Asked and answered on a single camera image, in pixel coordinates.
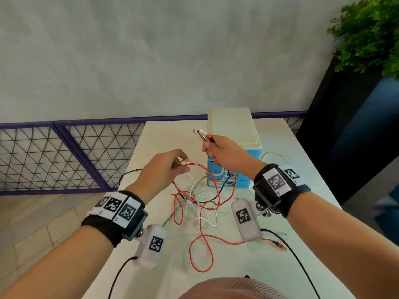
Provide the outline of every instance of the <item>green plant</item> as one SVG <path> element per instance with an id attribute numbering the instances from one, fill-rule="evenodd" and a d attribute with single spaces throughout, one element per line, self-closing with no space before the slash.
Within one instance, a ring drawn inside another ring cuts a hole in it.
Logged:
<path id="1" fill-rule="evenodd" d="M 341 42 L 336 71 L 383 66 L 383 75 L 399 80 L 399 0 L 361 0 L 341 12 L 327 30 Z"/>

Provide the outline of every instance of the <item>tiled floor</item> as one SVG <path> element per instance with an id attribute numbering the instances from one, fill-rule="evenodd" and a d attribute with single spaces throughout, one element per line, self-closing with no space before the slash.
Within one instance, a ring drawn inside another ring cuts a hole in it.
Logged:
<path id="1" fill-rule="evenodd" d="M 77 230 L 86 213 L 100 200 L 102 193 L 96 193 L 59 217 L 40 227 L 26 238 L 0 253 L 0 294 L 4 292 L 22 274 L 58 246 L 70 234 Z M 43 201 L 53 198 L 37 197 L 37 203 L 30 208 L 39 209 Z"/>

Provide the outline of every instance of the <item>table surface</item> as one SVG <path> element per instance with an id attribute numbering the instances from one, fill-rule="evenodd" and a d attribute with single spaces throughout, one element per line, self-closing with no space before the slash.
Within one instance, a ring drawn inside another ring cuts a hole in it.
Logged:
<path id="1" fill-rule="evenodd" d="M 293 167 L 305 177 L 312 191 L 339 206 L 282 118 L 255 119 L 254 122 L 262 142 L 262 152 L 290 156 Z M 127 171 L 142 168 L 156 153 L 177 148 L 185 151 L 190 160 L 206 166 L 206 154 L 201 152 L 201 143 L 192 134 L 193 129 L 206 129 L 206 125 L 207 122 L 204 120 L 147 122 Z M 270 158 L 266 158 L 266 162 L 273 161 L 281 165 L 287 163 L 281 157 L 267 157 Z M 191 168 L 191 175 L 196 182 L 205 175 L 204 170 L 194 166 Z M 121 189 L 134 182 L 138 174 L 139 172 L 127 174 L 122 180 Z M 186 175 L 178 176 L 176 183 L 181 189 L 189 190 L 191 186 L 191 180 Z M 206 180 L 203 180 L 195 191 L 195 193 L 201 192 L 208 192 L 211 196 L 216 194 L 215 189 L 206 186 Z M 221 194 L 222 200 L 227 199 L 231 192 L 232 187 L 226 187 Z M 171 193 L 176 193 L 173 185 L 163 190 L 146 206 L 148 217 L 145 226 L 162 225 L 172 214 L 173 196 Z M 237 189 L 234 197 L 253 201 L 248 189 Z M 213 211 L 207 211 L 206 214 L 207 218 L 214 222 L 215 215 L 212 213 Z M 223 205 L 217 214 L 219 219 L 217 227 L 207 226 L 206 233 L 232 242 L 241 241 L 230 202 Z M 193 211 L 190 210 L 188 215 L 193 218 Z M 321 298 L 354 298 L 308 249 L 282 216 L 272 215 L 269 218 L 260 216 L 258 220 L 261 227 L 287 233 L 290 246 L 302 261 Z M 157 268 L 148 270 L 129 263 L 118 277 L 112 298 L 176 299 L 198 282 L 215 277 L 243 277 L 244 275 L 249 275 L 253 279 L 276 288 L 288 298 L 316 298 L 312 286 L 289 250 L 282 251 L 269 242 L 253 241 L 232 246 L 217 239 L 208 238 L 215 262 L 210 271 L 199 273 L 192 268 L 188 254 L 190 243 L 200 234 L 198 221 L 185 220 L 182 225 L 177 226 L 171 220 L 164 228 L 167 230 L 167 238 Z M 107 298 L 117 271 L 129 257 L 134 255 L 137 246 L 138 241 L 122 241 L 112 252 L 83 298 Z M 203 240 L 196 242 L 192 253 L 194 263 L 198 268 L 208 268 L 211 257 Z"/>

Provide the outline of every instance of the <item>white wall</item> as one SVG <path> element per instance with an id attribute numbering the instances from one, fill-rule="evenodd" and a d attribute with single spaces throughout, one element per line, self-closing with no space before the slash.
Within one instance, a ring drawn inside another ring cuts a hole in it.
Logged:
<path id="1" fill-rule="evenodd" d="M 354 0 L 0 0 L 0 123 L 307 110 Z"/>
<path id="2" fill-rule="evenodd" d="M 397 184 L 399 184 L 399 156 L 349 198 L 342 208 L 374 230 L 380 231 L 374 221 L 372 206 L 387 196 Z"/>

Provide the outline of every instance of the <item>red wire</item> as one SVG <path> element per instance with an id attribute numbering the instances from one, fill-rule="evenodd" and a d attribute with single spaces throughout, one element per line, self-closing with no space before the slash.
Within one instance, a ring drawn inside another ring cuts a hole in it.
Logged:
<path id="1" fill-rule="evenodd" d="M 195 165 L 195 164 L 194 164 L 194 163 L 189 163 L 189 164 L 186 164 L 186 165 L 184 165 L 184 166 L 191 166 L 191 165 Z M 199 231 L 200 231 L 201 235 L 197 236 L 197 237 L 191 242 L 190 247 L 189 247 L 189 250 L 188 250 L 188 251 L 189 251 L 189 255 L 190 255 L 190 262 L 191 262 L 191 265 L 192 265 L 192 267 L 194 268 L 194 270 L 196 270 L 197 272 L 200 272 L 200 273 L 205 273 L 205 272 L 207 272 L 207 271 L 210 271 L 210 269 L 211 269 L 212 266 L 213 266 L 213 262 L 214 262 L 214 259 L 213 259 L 213 252 L 212 252 L 211 246 L 210 246 L 208 240 L 206 239 L 206 237 L 216 238 L 216 239 L 219 239 L 219 240 L 221 240 L 221 241 L 223 241 L 223 242 L 225 242 L 225 243 L 227 243 L 227 244 L 231 244 L 231 245 L 234 245 L 234 246 L 237 246 L 237 245 L 239 245 L 239 244 L 243 244 L 245 241 L 241 241 L 241 242 L 230 242 L 230 241 L 224 240 L 224 239 L 222 239 L 222 238 L 220 238 L 220 237 L 217 237 L 217 236 L 214 236 L 214 235 L 210 235 L 210 234 L 204 234 L 204 233 L 202 232 L 202 222 L 201 222 L 201 221 L 202 221 L 202 219 L 201 219 L 201 217 L 202 217 L 202 210 L 203 210 L 203 209 L 206 209 L 206 210 L 213 210 L 213 208 L 205 208 L 205 205 L 206 205 L 207 203 L 209 203 L 209 202 L 212 202 L 212 203 L 216 206 L 216 210 L 217 210 L 220 206 L 222 206 L 222 205 L 225 204 L 227 201 L 229 201 L 230 199 L 232 199 L 232 197 L 233 197 L 233 195 L 234 195 L 234 192 L 235 192 L 235 187 L 236 187 L 236 185 L 237 185 L 237 175 L 236 175 L 234 172 L 232 172 L 233 175 L 234 175 L 234 177 L 235 177 L 235 182 L 234 182 L 234 187 L 233 187 L 232 194 L 231 194 L 231 196 L 230 196 L 228 199 L 226 199 L 225 201 L 223 201 L 222 203 L 220 203 L 221 198 L 220 198 L 219 189 L 217 188 L 217 183 L 216 183 L 215 177 L 213 177 L 213 174 L 212 174 L 207 168 L 205 168 L 203 165 L 200 165 L 200 164 L 198 164 L 198 165 L 199 165 L 200 167 L 202 167 L 203 169 L 205 169 L 205 170 L 211 175 L 211 177 L 212 177 L 212 179 L 213 179 L 213 182 L 215 183 L 217 196 L 219 197 L 218 203 L 215 203 L 213 200 L 210 200 L 210 201 L 205 202 L 205 203 L 201 206 L 201 212 L 200 212 L 200 214 L 199 214 L 199 216 L 200 216 L 200 220 L 199 220 L 199 221 L 200 221 L 200 222 L 199 222 L 199 223 L 200 223 L 200 224 L 199 224 L 200 230 L 199 230 Z M 177 196 L 178 196 L 179 194 L 181 194 L 182 196 L 187 197 L 191 202 L 196 202 L 196 201 L 195 201 L 195 196 L 194 196 L 194 194 L 192 194 L 192 197 L 188 197 L 188 194 L 189 194 L 188 191 L 182 191 L 182 190 L 180 190 L 180 189 L 178 188 L 178 186 L 176 185 L 175 182 L 173 182 L 173 184 L 175 185 L 177 191 L 179 191 L 179 193 L 172 194 L 172 195 L 175 197 L 174 200 L 173 200 L 173 221 L 174 221 L 177 225 L 181 225 L 181 224 L 183 223 L 183 213 L 184 213 L 184 212 L 183 212 L 183 205 L 182 205 L 182 203 L 180 202 L 180 199 L 179 199 Z M 180 206 L 181 206 L 181 208 L 182 208 L 182 220 L 181 220 L 179 223 L 178 223 L 178 222 L 176 221 L 176 219 L 175 219 L 175 204 L 176 204 L 176 200 L 179 202 L 179 204 L 180 204 Z M 208 247 L 208 249 L 209 249 L 209 252 L 211 253 L 212 262 L 211 262 L 211 265 L 210 265 L 206 270 L 200 270 L 200 269 L 198 269 L 198 268 L 194 265 L 193 258 L 192 258 L 192 254 L 191 254 L 191 248 L 192 248 L 194 242 L 196 242 L 196 241 L 197 241 L 198 239 L 200 239 L 200 238 L 203 238 L 203 239 L 204 239 L 204 241 L 205 241 L 205 243 L 206 243 L 206 245 L 207 245 L 207 247 Z M 274 242 L 273 240 L 268 239 L 268 238 L 261 238 L 261 240 Z"/>

